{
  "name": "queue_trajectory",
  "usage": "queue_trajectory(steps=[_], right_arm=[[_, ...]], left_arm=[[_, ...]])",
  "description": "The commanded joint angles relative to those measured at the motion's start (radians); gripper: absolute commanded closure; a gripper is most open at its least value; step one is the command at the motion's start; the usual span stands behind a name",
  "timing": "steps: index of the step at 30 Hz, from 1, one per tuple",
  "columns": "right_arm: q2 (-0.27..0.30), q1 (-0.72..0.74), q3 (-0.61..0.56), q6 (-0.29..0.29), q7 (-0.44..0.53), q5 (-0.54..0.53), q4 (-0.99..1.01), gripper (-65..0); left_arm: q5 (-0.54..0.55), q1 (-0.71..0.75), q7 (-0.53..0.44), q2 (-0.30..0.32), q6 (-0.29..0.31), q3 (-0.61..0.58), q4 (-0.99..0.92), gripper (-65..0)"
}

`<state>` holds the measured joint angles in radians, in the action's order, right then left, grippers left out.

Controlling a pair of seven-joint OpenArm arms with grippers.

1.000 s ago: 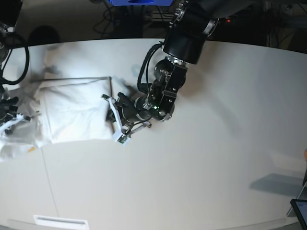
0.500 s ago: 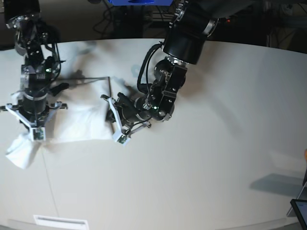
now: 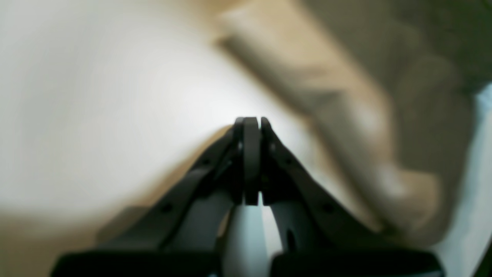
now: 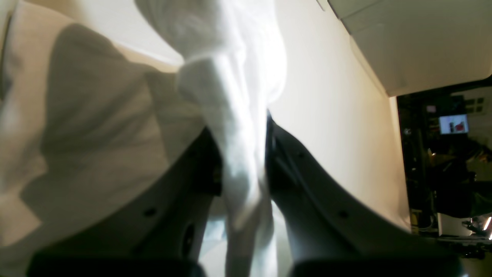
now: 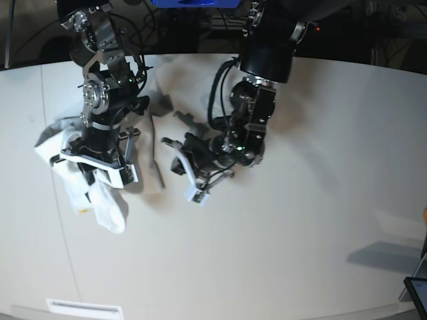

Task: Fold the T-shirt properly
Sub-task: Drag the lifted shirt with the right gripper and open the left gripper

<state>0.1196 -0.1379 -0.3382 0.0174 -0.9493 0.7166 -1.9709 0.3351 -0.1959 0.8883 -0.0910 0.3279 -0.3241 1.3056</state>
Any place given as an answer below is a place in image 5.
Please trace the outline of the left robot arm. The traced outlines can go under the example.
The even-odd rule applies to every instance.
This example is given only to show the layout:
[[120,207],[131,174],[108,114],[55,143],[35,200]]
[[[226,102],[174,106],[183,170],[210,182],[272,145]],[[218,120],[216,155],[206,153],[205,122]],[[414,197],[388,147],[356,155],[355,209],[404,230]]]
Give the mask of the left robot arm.
[[[296,49],[313,24],[310,11],[315,5],[316,1],[252,1],[239,55],[222,63],[211,85],[207,122],[218,134],[206,139],[186,133],[183,143],[170,141],[177,149],[172,172],[193,173],[207,181],[262,160],[267,124],[276,108],[276,85],[290,78]],[[216,96],[224,94],[233,68],[245,75],[230,92],[232,112],[215,117]]]

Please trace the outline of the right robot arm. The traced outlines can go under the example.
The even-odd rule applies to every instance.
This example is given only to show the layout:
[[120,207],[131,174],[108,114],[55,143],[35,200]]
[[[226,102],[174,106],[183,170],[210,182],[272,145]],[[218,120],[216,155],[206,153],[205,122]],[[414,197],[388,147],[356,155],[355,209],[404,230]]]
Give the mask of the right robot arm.
[[138,180],[130,158],[141,132],[122,123],[129,113],[143,115],[148,107],[149,97],[139,93],[149,68],[134,53],[137,71],[131,70],[130,50],[111,18],[109,1],[57,1],[56,8],[61,26],[76,34],[69,56],[83,74],[83,128],[59,157],[76,163],[89,183],[102,173],[113,188],[123,189]]

